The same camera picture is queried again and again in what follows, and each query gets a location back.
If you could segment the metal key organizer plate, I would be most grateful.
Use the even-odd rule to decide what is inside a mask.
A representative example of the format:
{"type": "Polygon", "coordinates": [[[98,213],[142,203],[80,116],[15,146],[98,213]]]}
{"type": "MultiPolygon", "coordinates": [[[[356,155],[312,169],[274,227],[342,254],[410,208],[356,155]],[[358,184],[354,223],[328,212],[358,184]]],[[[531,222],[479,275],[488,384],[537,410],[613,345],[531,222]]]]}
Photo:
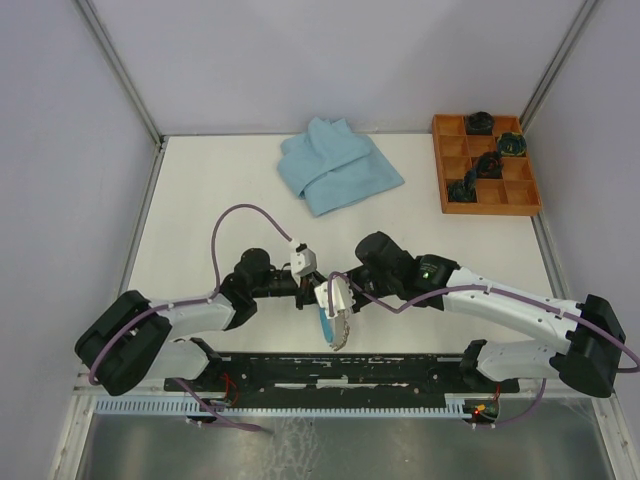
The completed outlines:
{"type": "Polygon", "coordinates": [[[348,318],[353,313],[351,308],[339,310],[333,316],[326,308],[319,308],[319,318],[325,341],[333,351],[339,351],[346,346],[350,326],[348,318]]]}

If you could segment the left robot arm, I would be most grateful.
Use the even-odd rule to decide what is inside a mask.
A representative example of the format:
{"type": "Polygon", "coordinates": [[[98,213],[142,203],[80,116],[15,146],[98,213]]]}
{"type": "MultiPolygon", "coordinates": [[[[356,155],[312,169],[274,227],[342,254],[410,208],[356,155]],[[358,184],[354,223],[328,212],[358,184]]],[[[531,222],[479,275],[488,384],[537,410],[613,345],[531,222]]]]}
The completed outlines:
{"type": "Polygon", "coordinates": [[[121,294],[80,336],[74,352],[89,368],[91,383],[112,396],[170,378],[209,390],[219,383],[221,366],[203,334],[243,326],[260,298],[292,297],[297,308],[311,305],[323,280],[315,253],[304,244],[281,269],[265,250],[251,248],[211,296],[159,302],[137,290],[121,294]]]}

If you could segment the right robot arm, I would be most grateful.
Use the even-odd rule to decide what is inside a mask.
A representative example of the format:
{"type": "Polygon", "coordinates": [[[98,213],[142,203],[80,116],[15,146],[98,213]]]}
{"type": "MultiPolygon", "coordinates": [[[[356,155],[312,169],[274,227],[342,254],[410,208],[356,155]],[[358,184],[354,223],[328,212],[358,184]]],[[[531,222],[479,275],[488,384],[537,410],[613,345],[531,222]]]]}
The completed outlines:
{"type": "Polygon", "coordinates": [[[356,289],[356,309],[395,296],[416,308],[465,314],[526,335],[513,343],[472,341],[458,368],[467,389],[558,379],[591,397],[613,393],[626,335],[606,299],[588,295],[578,302],[528,294],[438,255],[412,256],[383,232],[361,240],[355,255],[361,264],[347,276],[356,289]]]}

